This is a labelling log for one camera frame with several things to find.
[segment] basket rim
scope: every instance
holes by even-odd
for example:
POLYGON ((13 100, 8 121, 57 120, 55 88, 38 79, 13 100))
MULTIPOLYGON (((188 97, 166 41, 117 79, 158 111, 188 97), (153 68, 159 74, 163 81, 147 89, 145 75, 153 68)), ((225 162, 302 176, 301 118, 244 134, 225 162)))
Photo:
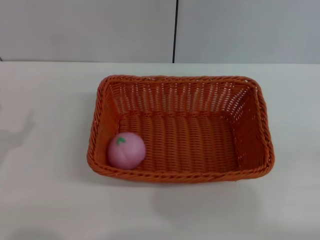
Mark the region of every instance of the basket rim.
POLYGON ((262 90, 259 84, 246 76, 165 76, 165 75, 150 75, 150 76, 135 76, 135 75, 110 75, 104 78, 99 84, 97 90, 97 98, 93 121, 90 131, 89 146, 87 151, 87 162, 92 170, 100 175, 128 179, 134 181, 155 182, 155 183, 204 183, 216 181, 236 181, 241 179, 259 178, 268 174, 274 166, 275 155, 271 135, 268 125, 267 106, 262 95, 262 90), (256 113, 258 116, 259 135, 264 146, 264 164, 262 166, 228 172, 154 172, 154 171, 139 171, 139 170, 123 170, 109 165, 101 165, 95 161, 96 155, 96 139, 99 135, 97 129, 100 126, 101 107, 97 103, 104 101, 104 93, 107 87, 112 83, 122 83, 130 80, 134 84, 154 84, 161 83, 236 83, 247 85, 254 91, 254 100, 256 103, 256 113))

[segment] orange basket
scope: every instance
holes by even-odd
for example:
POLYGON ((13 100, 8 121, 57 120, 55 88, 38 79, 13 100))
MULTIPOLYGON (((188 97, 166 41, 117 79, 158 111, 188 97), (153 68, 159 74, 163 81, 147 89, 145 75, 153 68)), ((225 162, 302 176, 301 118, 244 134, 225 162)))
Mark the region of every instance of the orange basket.
POLYGON ((243 76, 109 76, 97 90, 87 161, 100 175, 154 183, 262 177, 275 156, 261 89, 243 76), (108 163, 122 132, 146 145, 134 170, 108 163))

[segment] pink peach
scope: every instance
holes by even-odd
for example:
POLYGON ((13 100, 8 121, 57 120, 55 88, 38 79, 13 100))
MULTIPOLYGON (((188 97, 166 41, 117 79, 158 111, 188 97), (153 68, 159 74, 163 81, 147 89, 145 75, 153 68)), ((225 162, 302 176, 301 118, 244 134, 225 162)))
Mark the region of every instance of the pink peach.
POLYGON ((135 169, 145 156, 145 143, 133 132, 119 133, 112 139, 108 148, 108 161, 118 169, 135 169))

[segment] white wall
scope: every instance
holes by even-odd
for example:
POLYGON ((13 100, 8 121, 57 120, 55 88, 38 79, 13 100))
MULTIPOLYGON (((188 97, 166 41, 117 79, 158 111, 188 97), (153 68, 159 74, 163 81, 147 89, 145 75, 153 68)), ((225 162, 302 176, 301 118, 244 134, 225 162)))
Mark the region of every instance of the white wall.
POLYGON ((176 63, 320 64, 320 0, 180 0, 176 63))
POLYGON ((0 0, 4 61, 170 63, 176 0, 0 0))

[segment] white table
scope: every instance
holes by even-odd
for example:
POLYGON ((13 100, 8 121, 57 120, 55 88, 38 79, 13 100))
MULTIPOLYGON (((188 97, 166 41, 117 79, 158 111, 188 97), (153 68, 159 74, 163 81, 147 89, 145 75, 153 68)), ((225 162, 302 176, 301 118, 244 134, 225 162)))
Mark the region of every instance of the white table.
POLYGON ((1 62, 0 106, 1 240, 320 239, 320 65, 1 62), (96 90, 113 74, 255 79, 273 170, 196 185, 94 173, 96 90))

